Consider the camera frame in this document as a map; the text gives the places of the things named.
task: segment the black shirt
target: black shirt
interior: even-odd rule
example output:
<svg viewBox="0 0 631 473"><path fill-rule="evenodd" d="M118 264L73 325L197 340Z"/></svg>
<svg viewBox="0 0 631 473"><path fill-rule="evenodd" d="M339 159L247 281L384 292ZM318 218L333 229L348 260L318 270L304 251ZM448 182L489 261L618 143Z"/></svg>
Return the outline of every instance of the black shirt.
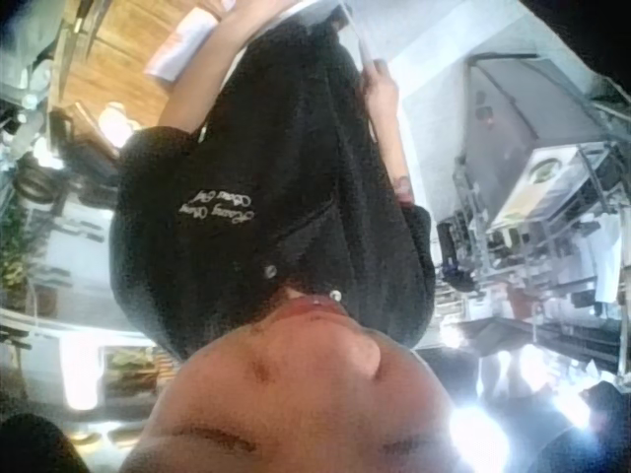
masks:
<svg viewBox="0 0 631 473"><path fill-rule="evenodd" d="M409 347L434 306L430 217L401 207L337 36L285 25L252 44L202 143L158 127L122 150L112 287L180 358L251 322L287 284L332 292Z"/></svg>

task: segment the white embroidered logo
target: white embroidered logo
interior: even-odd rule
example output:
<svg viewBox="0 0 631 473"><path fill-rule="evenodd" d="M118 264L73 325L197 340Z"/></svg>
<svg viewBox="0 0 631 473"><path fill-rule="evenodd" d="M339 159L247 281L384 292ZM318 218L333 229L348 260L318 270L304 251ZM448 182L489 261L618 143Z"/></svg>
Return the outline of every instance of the white embroidered logo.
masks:
<svg viewBox="0 0 631 473"><path fill-rule="evenodd" d="M205 204L221 200L212 207L212 212ZM209 216L230 219L233 225L239 225L252 220L256 214L251 210L236 210L238 208L247 209L251 206L252 199L248 195L233 194L217 190L200 190L197 195L184 203L180 208L181 214L189 215L195 220L206 220ZM229 205L233 209L224 208L222 205Z"/></svg>

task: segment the button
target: button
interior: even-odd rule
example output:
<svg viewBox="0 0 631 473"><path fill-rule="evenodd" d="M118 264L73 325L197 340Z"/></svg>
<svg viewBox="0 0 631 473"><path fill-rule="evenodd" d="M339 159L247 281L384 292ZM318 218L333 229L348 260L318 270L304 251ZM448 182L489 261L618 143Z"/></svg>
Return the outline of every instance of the button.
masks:
<svg viewBox="0 0 631 473"><path fill-rule="evenodd" d="M278 270L276 269L276 266L274 266L273 264L270 264L269 266L265 267L265 279L274 279L277 274L278 274Z"/></svg>
<svg viewBox="0 0 631 473"><path fill-rule="evenodd" d="M336 301L337 303L342 301L342 293L340 293L337 290L331 291L331 294L329 294L328 296L332 298L334 301Z"/></svg>

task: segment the person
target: person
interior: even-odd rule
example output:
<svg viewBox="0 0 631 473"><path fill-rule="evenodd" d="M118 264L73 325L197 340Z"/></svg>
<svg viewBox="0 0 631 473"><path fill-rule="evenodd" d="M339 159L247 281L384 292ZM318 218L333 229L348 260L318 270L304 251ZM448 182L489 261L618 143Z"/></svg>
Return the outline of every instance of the person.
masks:
<svg viewBox="0 0 631 473"><path fill-rule="evenodd" d="M114 293L185 361L124 472L445 471L454 457L449 396L410 350L435 268L396 84L382 61L359 74L339 11L252 40L294 3L238 0L159 126L121 152Z"/></svg>
<svg viewBox="0 0 631 473"><path fill-rule="evenodd" d="M238 1L159 126L120 153L111 284L181 360L295 294L329 296L408 348L432 317L431 219L414 205L396 83L382 61L359 74L336 13L251 40L294 3Z"/></svg>

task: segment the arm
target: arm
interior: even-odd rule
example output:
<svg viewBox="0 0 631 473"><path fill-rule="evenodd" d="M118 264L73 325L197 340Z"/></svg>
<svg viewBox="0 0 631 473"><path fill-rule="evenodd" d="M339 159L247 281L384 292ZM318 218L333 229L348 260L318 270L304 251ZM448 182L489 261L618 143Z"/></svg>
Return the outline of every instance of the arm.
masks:
<svg viewBox="0 0 631 473"><path fill-rule="evenodd" d="M221 92L235 57L247 42L297 0L238 0L183 72L159 125L191 133L201 126Z"/></svg>
<svg viewBox="0 0 631 473"><path fill-rule="evenodd" d="M398 87L390 76L385 62L366 63L364 98L377 138L380 155L386 166L394 193L400 203L413 204L412 182L410 181L396 116L398 112Z"/></svg>

